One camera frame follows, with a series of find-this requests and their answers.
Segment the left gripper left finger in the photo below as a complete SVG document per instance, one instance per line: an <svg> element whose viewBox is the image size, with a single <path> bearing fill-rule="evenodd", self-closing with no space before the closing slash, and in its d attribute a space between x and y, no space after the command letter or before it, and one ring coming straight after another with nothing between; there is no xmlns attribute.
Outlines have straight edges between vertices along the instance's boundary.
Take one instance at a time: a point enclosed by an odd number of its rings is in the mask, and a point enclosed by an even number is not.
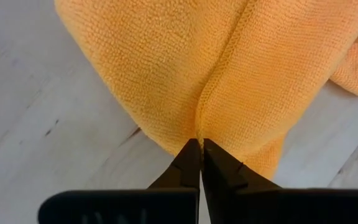
<svg viewBox="0 0 358 224"><path fill-rule="evenodd" d="M200 188L201 149L197 139L190 139L165 172L149 188Z"/></svg>

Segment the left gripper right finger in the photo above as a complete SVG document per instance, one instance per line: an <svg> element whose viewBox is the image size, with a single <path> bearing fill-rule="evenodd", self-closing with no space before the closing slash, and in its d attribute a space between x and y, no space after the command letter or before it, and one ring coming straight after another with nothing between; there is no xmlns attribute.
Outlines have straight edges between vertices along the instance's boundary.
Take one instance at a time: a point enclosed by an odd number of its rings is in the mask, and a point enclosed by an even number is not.
<svg viewBox="0 0 358 224"><path fill-rule="evenodd" d="M212 224L278 223L280 187L204 140L203 186Z"/></svg>

